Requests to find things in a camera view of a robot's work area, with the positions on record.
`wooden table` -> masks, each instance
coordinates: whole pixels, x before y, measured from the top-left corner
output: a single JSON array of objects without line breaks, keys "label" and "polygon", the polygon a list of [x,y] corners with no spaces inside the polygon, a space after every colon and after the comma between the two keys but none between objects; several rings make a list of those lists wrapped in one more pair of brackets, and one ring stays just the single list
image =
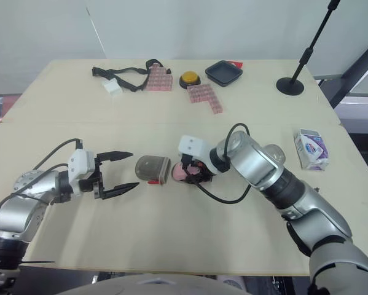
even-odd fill
[{"label": "wooden table", "polygon": [[[48,65],[0,124],[0,200],[11,192],[19,175],[68,138],[82,138],[84,148],[95,153],[134,153],[103,164],[109,189],[137,181],[135,163],[142,155],[163,155],[178,162],[181,135],[216,144],[233,123],[242,121],[261,145],[281,146],[286,168],[320,187],[320,193],[348,221],[355,244],[368,255],[368,167],[306,69],[300,78],[305,92],[290,97],[278,93],[272,80],[292,71],[294,61],[246,61],[243,76],[234,84],[226,88],[212,84],[224,107],[223,114],[213,115],[207,103],[190,104],[178,87],[184,70],[201,74],[213,61],[162,63],[173,72],[172,92],[126,90],[117,98],[109,97],[101,78],[91,76],[92,65],[119,68],[141,66],[142,62],[71,60]],[[300,127],[322,134],[331,157],[326,171],[300,168],[293,142]],[[73,149],[64,147],[45,167],[66,162]],[[220,197],[235,199],[246,183],[230,170],[205,186]],[[26,258],[54,260],[56,263],[46,266],[69,269],[308,274],[308,259],[298,251],[273,205],[259,192],[252,189],[241,203],[223,205],[171,178],[164,186],[142,181],[110,200],[84,194],[51,206]]]}]

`black stand base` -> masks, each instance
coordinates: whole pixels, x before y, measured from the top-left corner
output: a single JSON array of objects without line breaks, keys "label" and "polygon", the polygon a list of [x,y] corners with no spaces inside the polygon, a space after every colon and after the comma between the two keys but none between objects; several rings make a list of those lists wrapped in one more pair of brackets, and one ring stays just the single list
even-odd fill
[{"label": "black stand base", "polygon": [[290,83],[292,78],[281,78],[276,82],[278,90],[287,95],[298,95],[304,91],[304,85],[298,80],[293,84]]}]

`clear plastic container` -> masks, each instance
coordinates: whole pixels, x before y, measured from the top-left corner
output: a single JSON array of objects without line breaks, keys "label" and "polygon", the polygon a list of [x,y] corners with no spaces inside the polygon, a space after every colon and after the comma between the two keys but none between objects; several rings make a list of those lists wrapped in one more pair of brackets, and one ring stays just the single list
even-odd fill
[{"label": "clear plastic container", "polygon": [[138,178],[148,181],[167,182],[171,160],[167,157],[144,155],[136,163],[135,172]]}]

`pink object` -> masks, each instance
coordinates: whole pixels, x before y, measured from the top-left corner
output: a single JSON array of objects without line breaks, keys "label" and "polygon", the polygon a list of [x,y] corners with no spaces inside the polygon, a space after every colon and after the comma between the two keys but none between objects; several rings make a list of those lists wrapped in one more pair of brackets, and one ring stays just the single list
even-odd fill
[{"label": "pink object", "polygon": [[166,68],[154,63],[151,67],[146,90],[148,91],[171,91],[173,76],[166,73]]},{"label": "pink object", "polygon": [[214,114],[223,112],[222,106],[216,96],[214,90],[209,84],[200,84],[188,86],[189,100],[191,103],[199,103],[201,101],[208,101]]},{"label": "pink object", "polygon": [[[188,166],[188,172],[192,175],[196,175],[200,172],[200,169],[198,167]],[[186,173],[182,169],[182,163],[179,162],[176,165],[174,165],[173,170],[171,171],[171,175],[174,180],[182,181],[186,179]]]}]

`black cable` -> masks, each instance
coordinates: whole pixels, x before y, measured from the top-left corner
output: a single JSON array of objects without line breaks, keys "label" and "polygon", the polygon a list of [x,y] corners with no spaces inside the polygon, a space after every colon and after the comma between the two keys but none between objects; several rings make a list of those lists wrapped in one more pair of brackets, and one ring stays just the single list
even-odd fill
[{"label": "black cable", "polygon": [[230,158],[227,156],[227,146],[229,144],[229,140],[230,140],[230,136],[232,135],[233,131],[238,127],[238,126],[242,126],[245,128],[246,134],[248,134],[249,136],[251,136],[248,126],[246,126],[244,123],[237,123],[234,124],[233,127],[230,129],[229,133],[226,136],[226,140],[225,140],[225,148],[224,148],[224,152],[223,152],[223,156],[225,158],[226,161],[228,161],[228,163],[230,163]]},{"label": "black cable", "polygon": [[6,198],[4,198],[3,200],[0,201],[0,209],[2,207],[2,205],[8,201],[8,199],[13,198],[15,195],[17,194],[21,194],[23,191],[25,191],[26,189],[28,189],[29,187],[33,186],[34,184],[36,184],[39,180],[41,180],[43,177],[45,177],[47,174],[49,174],[52,170],[58,168],[58,167],[67,167],[68,164],[65,163],[61,163],[61,164],[57,164],[54,165],[53,167],[50,167],[49,169],[47,169],[46,171],[42,172],[38,177],[36,177],[34,180],[30,181],[28,184],[26,184],[25,186],[23,186],[21,189],[19,189],[18,191],[15,191],[13,193],[11,193],[10,195],[8,195]]},{"label": "black cable", "polygon": [[43,201],[43,200],[38,199],[38,198],[30,197],[30,196],[28,196],[28,195],[26,195],[26,194],[18,194],[18,193],[16,193],[16,192],[13,192],[13,193],[11,193],[11,195],[17,195],[17,196],[19,196],[19,197],[23,197],[24,199],[31,199],[31,200],[35,200],[35,201],[41,202],[41,203],[43,203],[44,205],[49,205],[49,203],[48,203],[48,202],[46,202],[46,201]]},{"label": "black cable", "polygon": [[46,261],[22,261],[20,264],[22,263],[54,263],[55,261],[49,261],[49,260],[46,260]]},{"label": "black cable", "polygon": [[44,164],[44,162],[46,162],[55,152],[57,152],[57,150],[59,150],[60,148],[62,148],[63,146],[67,145],[68,143],[72,143],[73,141],[76,142],[76,149],[82,149],[83,148],[83,144],[82,144],[82,140],[78,139],[78,138],[72,138],[71,140],[67,140],[64,141],[63,143],[61,143],[59,146],[57,146],[55,149],[53,149],[47,156],[45,156],[43,158],[43,160],[41,160],[34,168],[33,170],[37,170],[40,166],[42,166]]},{"label": "black cable", "polygon": [[251,188],[251,185],[249,184],[243,195],[241,197],[239,197],[238,199],[236,200],[232,200],[232,201],[228,201],[228,200],[224,200],[224,199],[220,199],[218,198],[217,196],[213,195],[212,193],[210,193],[209,191],[207,191],[200,183],[197,182],[197,180],[193,177],[192,174],[190,174],[188,172],[188,170],[186,168],[183,168],[183,170],[185,171],[186,175],[189,177],[189,179],[202,191],[204,192],[208,197],[211,197],[212,199],[214,199],[215,201],[218,201],[218,202],[221,202],[223,204],[228,204],[228,205],[231,205],[231,204],[237,204],[238,202],[242,201],[245,196],[247,195],[247,193],[249,192],[250,188]]},{"label": "black cable", "polygon": [[[229,131],[229,133],[227,134],[226,136],[226,140],[225,140],[225,146],[224,146],[224,158],[226,161],[228,161],[228,163],[230,164],[230,158],[227,156],[227,146],[229,144],[229,139],[230,139],[230,136],[232,135],[233,131],[238,127],[238,126],[242,126],[245,128],[245,131],[246,133],[250,136],[251,134],[249,133],[249,129],[248,129],[248,126],[246,126],[244,123],[237,123],[235,124]],[[210,193],[209,191],[207,191],[200,183],[198,183],[198,181],[194,178],[194,176],[192,174],[190,174],[187,170],[187,168],[183,168],[184,172],[186,173],[186,175],[189,177],[189,179],[202,191],[204,192],[208,197],[211,197],[212,199],[214,199],[215,201],[218,201],[220,203],[223,203],[223,204],[228,204],[228,205],[231,205],[231,204],[237,204],[239,203],[240,201],[242,201],[246,195],[248,194],[249,190],[251,189],[251,185],[248,184],[248,186],[246,187],[244,193],[242,194],[241,197],[239,197],[238,199],[236,200],[232,200],[232,201],[228,201],[228,200],[224,200],[224,199],[221,199],[221,198],[218,198],[216,197],[214,194]]]}]

